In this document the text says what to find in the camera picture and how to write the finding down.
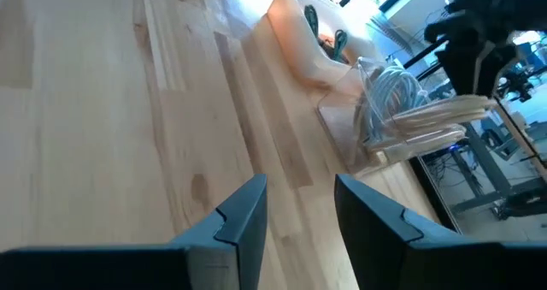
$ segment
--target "wooden table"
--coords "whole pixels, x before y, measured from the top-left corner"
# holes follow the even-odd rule
[[[0,250],[165,242],[266,173],[261,288],[356,288],[271,1],[0,0]],[[432,216],[408,165],[364,180]]]

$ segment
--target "wooden board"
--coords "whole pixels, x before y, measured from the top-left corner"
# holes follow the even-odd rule
[[[166,242],[266,173],[261,289],[356,288],[269,3],[0,0],[0,250]],[[363,179],[434,218],[408,165]]]

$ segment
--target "white wall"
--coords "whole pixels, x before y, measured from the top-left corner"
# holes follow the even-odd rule
[[[426,22],[437,20],[445,5],[444,0],[399,0],[385,15],[412,36],[422,30]]]

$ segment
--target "coiled cable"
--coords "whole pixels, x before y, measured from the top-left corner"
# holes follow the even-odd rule
[[[372,82],[363,68],[361,73],[364,91],[358,111],[361,128],[367,130],[359,133],[362,143],[397,160],[453,145],[465,138],[465,127],[457,123],[484,119],[496,105],[474,95],[430,103],[418,80],[398,66],[385,68]]]

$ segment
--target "white plastic container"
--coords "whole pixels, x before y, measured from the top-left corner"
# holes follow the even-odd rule
[[[356,21],[336,3],[328,0],[273,0],[268,19],[287,64],[301,83],[333,87],[351,69],[350,65],[331,60],[318,45],[303,14],[303,7],[309,4],[317,11],[320,34],[333,36],[338,29],[348,34],[344,55],[351,65],[359,56],[381,60],[381,55],[365,32],[366,20]],[[362,30],[355,30],[348,23]]]

